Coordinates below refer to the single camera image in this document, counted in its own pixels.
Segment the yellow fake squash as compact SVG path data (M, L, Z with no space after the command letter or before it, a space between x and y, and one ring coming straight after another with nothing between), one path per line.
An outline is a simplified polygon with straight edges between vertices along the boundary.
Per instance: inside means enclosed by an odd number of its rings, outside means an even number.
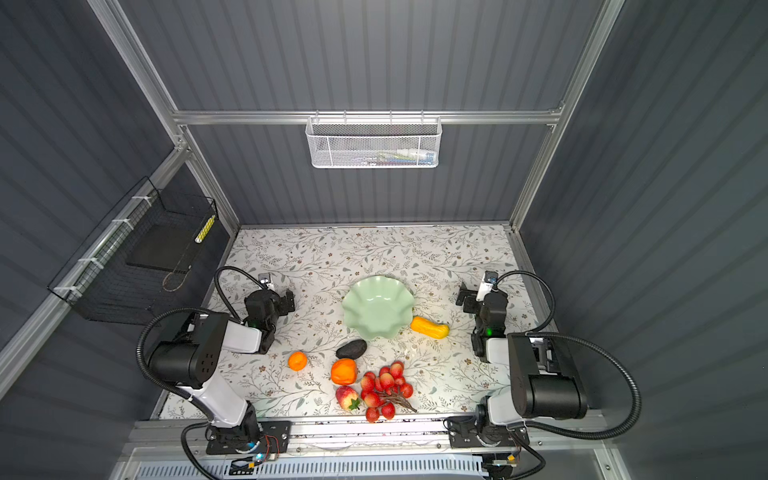
M444 339L450 334L450 327L448 325L435 323L420 316L415 316L412 319L410 328L433 339Z

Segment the small orange tangerine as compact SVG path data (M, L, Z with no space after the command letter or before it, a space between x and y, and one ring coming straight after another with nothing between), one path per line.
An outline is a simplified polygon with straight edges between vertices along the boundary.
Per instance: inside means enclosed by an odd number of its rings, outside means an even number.
M308 364L308 357L302 351L293 352L288 358L288 367L293 371L301 371Z

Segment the dark fake avocado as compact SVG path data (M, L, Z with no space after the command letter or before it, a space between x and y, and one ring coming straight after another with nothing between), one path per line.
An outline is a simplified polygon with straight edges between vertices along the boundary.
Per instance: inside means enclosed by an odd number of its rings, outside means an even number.
M338 359L351 359L357 360L365 354L368 348L368 344L363 339L352 340L341 347L339 347L335 355Z

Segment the orange fake persimmon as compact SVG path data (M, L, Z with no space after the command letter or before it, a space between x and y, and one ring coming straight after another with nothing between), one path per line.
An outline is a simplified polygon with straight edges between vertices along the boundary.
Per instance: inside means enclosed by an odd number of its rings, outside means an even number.
M338 359L330 370L330 379L336 385L352 385L357 381L357 377L358 368L354 359Z

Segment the red fake peach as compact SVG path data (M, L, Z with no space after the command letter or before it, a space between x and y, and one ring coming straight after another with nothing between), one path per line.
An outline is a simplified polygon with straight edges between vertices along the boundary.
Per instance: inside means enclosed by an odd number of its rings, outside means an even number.
M350 386L338 387L335 396L340 408L344 411L352 412L360 408L362 399L358 392Z

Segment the red fake berry bunch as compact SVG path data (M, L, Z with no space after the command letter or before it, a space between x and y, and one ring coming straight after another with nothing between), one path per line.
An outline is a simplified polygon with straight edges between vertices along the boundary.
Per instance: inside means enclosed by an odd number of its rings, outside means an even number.
M392 420L399 410L416 413L410 402L415 393L405 378L405 364L396 360L382 367L377 374L366 372L360 381L360 398L365 407L365 418L369 423Z

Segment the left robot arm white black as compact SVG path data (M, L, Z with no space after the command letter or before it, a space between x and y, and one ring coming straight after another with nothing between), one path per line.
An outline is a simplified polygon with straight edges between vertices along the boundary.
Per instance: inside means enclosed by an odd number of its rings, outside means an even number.
M275 322L295 311L294 294L258 290L245 300L246 323L226 312L182 307L158 315L136 347L140 370L156 386L190 402L204 414L209 455L277 454L287 450L291 423L258 419L253 404L218 371L222 351L265 354Z

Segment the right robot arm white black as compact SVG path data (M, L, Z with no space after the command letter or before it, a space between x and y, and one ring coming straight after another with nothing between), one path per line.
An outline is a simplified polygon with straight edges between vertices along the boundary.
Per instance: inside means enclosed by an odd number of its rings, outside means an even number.
M588 401L565 343L537 333L506 331L508 296L485 282L477 290L462 285L456 304L474 316L471 334L474 355L484 363L508 370L508 384L484 397L476 408L470 435L486 444L505 441L502 431L539 417L555 420L581 419Z

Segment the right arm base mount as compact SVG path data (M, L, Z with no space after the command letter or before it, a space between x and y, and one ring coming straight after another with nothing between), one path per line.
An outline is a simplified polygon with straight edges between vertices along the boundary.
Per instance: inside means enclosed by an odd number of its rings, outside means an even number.
M523 428L496 425L477 415L450 416L442 421L454 449L472 448L520 448L529 444Z

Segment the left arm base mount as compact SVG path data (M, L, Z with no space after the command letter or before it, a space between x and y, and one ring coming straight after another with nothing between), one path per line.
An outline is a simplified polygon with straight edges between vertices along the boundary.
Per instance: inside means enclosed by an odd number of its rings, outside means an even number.
M209 427L206 430L208 455L282 454L287 451L292 423L260 422L258 426Z

